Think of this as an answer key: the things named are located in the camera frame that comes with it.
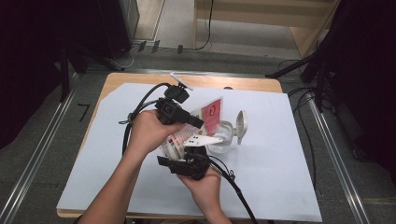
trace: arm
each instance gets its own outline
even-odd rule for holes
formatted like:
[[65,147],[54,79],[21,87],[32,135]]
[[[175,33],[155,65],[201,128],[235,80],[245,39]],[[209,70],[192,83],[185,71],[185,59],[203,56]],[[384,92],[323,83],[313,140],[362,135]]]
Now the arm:
[[221,176],[216,171],[209,168],[205,177],[199,181],[183,175],[178,178],[191,191],[192,198],[209,223],[231,224],[220,206]]
[[140,113],[120,163],[78,223],[122,223],[143,160],[168,135],[181,128],[180,124],[162,125],[155,110]]

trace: hand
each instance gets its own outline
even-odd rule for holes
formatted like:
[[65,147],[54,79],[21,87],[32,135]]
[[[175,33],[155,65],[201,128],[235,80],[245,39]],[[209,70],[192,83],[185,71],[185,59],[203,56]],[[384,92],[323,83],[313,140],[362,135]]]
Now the hand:
[[172,133],[180,131],[183,124],[163,125],[158,120],[157,110],[145,110],[134,119],[127,151],[140,150],[146,156]]
[[209,168],[198,181],[183,175],[177,177],[191,191],[192,198],[210,223],[231,223],[220,206],[221,176],[215,170]]

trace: white paper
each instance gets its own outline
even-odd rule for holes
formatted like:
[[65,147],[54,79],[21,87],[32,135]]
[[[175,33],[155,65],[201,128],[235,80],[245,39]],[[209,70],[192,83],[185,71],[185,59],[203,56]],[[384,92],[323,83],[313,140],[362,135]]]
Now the white paper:
[[[100,103],[58,209],[85,210],[89,206],[120,160],[125,126],[118,122],[126,120],[152,87],[123,84]],[[163,97],[164,91],[159,88],[148,101]],[[321,221],[287,94],[195,88],[190,96],[182,105],[187,111],[221,96],[222,119],[233,122],[240,110],[247,111],[249,126],[242,145],[234,139],[229,152],[215,156],[234,171],[235,183],[257,219]],[[201,216],[189,190],[158,164],[157,156],[162,155],[157,149],[144,161],[128,212]],[[220,198],[228,217],[248,218],[225,179]]]

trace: person's left hand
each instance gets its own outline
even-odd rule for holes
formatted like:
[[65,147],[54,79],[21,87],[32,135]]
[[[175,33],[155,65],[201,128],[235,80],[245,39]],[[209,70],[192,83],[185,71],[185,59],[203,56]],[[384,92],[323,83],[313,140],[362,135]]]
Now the person's left hand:
[[168,135],[180,131],[184,124],[163,125],[157,110],[145,110],[136,116],[126,151],[138,150],[144,156],[157,148]]

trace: person's right hand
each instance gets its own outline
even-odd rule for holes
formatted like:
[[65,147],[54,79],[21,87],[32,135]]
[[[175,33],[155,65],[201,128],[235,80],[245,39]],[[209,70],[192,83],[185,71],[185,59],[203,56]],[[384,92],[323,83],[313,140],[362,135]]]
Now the person's right hand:
[[177,177],[191,191],[192,198],[210,223],[231,223],[220,206],[221,176],[215,170],[209,168],[198,181],[183,175]]

